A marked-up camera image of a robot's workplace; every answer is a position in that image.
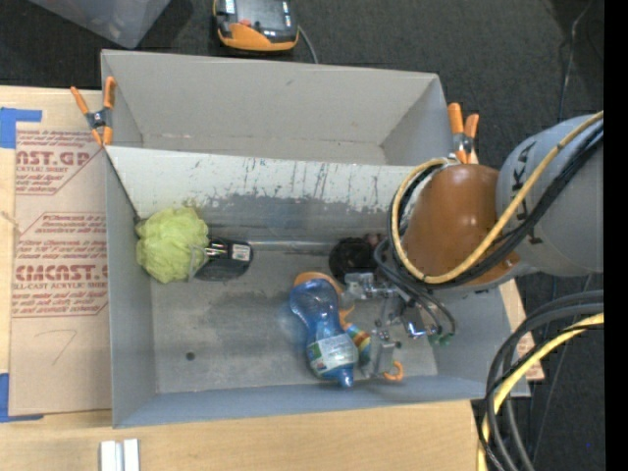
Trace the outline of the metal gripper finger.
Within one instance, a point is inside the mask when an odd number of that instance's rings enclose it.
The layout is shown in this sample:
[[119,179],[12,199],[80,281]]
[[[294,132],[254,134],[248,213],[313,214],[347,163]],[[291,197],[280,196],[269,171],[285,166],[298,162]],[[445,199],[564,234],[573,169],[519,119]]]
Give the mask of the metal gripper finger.
[[344,297],[349,300],[389,298],[393,288],[386,282],[378,283],[373,273],[349,273],[344,276]]
[[374,331],[370,338],[368,361],[364,366],[367,378],[400,378],[401,365],[394,360],[396,342],[388,330]]

